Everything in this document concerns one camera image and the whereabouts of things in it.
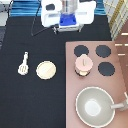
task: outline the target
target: black burner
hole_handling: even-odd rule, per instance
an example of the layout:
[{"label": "black burner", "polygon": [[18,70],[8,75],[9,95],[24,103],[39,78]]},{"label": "black burner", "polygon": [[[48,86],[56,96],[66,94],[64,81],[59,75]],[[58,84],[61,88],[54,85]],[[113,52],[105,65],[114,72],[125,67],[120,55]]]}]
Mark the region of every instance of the black burner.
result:
[{"label": "black burner", "polygon": [[106,45],[99,45],[96,48],[96,54],[100,57],[108,57],[111,54],[111,49]]},{"label": "black burner", "polygon": [[112,76],[115,72],[114,66],[109,62],[102,62],[98,66],[100,74],[103,76]]},{"label": "black burner", "polygon": [[84,45],[78,45],[78,46],[76,46],[75,49],[74,49],[74,54],[75,54],[77,57],[81,56],[82,54],[88,55],[88,53],[89,53],[89,50],[88,50],[88,48],[87,48],[86,46],[84,46]]}]

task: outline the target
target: cable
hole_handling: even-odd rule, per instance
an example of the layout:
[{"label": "cable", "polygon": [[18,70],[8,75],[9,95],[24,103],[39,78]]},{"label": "cable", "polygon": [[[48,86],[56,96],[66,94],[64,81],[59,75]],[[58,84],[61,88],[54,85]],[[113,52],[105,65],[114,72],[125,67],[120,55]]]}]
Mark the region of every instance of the cable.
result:
[{"label": "cable", "polygon": [[8,17],[9,17],[9,10],[10,10],[9,8],[10,8],[12,2],[13,2],[13,0],[10,1],[9,6],[8,6],[8,10],[7,10]]},{"label": "cable", "polygon": [[43,31],[45,31],[45,30],[47,30],[47,29],[52,28],[52,27],[50,26],[50,27],[48,27],[48,28],[44,28],[44,29],[42,29],[42,30],[36,32],[35,34],[33,33],[34,24],[35,24],[36,17],[37,17],[37,14],[38,14],[38,12],[39,12],[40,6],[41,6],[41,2],[40,2],[40,4],[39,4],[39,6],[38,6],[36,15],[35,15],[35,17],[34,17],[34,19],[33,19],[32,27],[31,27],[31,36],[36,36],[36,35],[38,35],[39,33],[43,32]]},{"label": "cable", "polygon": [[6,7],[5,7],[5,4],[3,4],[1,1],[0,1],[0,3],[4,6],[4,11],[7,11],[7,10],[6,10]]}]

